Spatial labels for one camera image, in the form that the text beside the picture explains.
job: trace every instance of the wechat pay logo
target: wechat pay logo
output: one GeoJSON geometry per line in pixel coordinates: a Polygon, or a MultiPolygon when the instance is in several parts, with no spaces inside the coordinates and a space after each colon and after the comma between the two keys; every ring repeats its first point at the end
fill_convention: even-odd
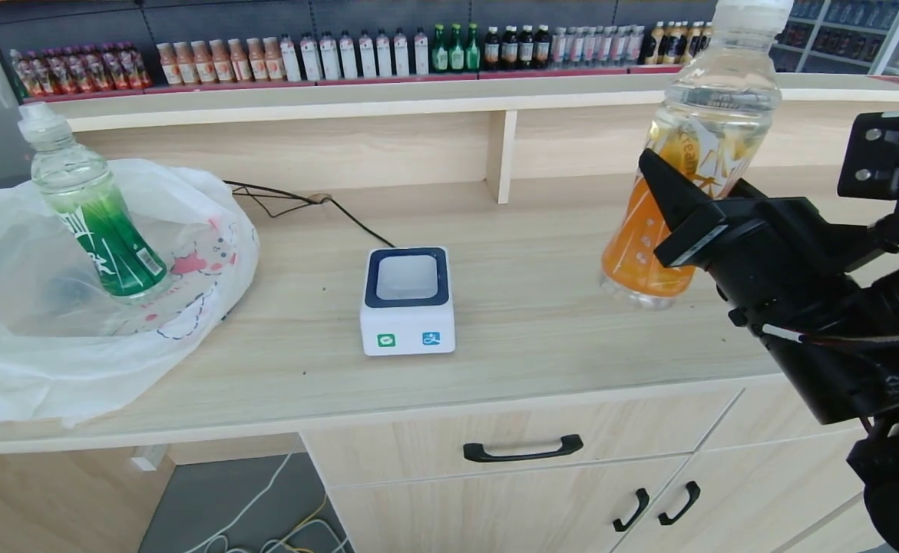
{"type": "Polygon", "coordinates": [[[394,347],[394,335],[378,335],[378,347],[394,347]]]}

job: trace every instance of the barcode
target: barcode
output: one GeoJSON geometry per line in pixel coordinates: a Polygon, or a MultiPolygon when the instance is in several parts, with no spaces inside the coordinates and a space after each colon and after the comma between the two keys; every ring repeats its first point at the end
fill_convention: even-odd
{"type": "Polygon", "coordinates": [[[148,250],[143,248],[136,252],[136,256],[139,257],[139,261],[143,262],[145,265],[145,269],[148,269],[148,272],[155,274],[162,273],[162,267],[159,267],[159,263],[155,262],[155,259],[152,258],[152,254],[148,253],[148,250]]]}

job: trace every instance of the gray floor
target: gray floor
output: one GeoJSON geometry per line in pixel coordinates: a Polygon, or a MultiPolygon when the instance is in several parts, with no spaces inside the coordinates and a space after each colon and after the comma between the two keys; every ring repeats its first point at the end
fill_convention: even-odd
{"type": "MultiPolygon", "coordinates": [[[[282,456],[270,456],[178,466],[145,531],[139,553],[184,553],[209,538],[266,487],[282,459],[282,456]]],[[[309,455],[292,455],[274,486],[226,532],[231,546],[257,553],[264,542],[286,535],[315,511],[324,493],[309,455]]],[[[343,528],[329,502],[317,518],[329,522],[340,539],[344,538],[343,528]]],[[[289,542],[293,547],[304,547],[315,553],[336,549],[336,541],[321,525],[305,529],[289,542]]],[[[194,553],[223,551],[220,544],[214,544],[208,552],[201,547],[194,553]]],[[[354,553],[354,548],[348,544],[344,551],[354,553]]],[[[277,548],[273,553],[286,551],[277,548]]]]}

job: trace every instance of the white scanner box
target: white scanner box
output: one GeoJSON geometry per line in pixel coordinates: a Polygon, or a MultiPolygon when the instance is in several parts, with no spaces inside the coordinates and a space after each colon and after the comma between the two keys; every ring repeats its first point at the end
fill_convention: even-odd
{"type": "Polygon", "coordinates": [[[361,337],[368,355],[456,349],[445,248],[385,248],[368,255],[361,337]]]}

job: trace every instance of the bottle cap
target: bottle cap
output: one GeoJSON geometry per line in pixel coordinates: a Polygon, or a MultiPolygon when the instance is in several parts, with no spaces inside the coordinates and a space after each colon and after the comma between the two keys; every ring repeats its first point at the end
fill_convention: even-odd
{"type": "Polygon", "coordinates": [[[776,35],[786,27],[793,7],[794,0],[719,0],[712,18],[721,29],[776,35]]]}
{"type": "Polygon", "coordinates": [[[22,119],[18,122],[18,128],[29,144],[58,141],[73,136],[67,118],[50,109],[46,102],[21,105],[20,115],[22,119]]]}

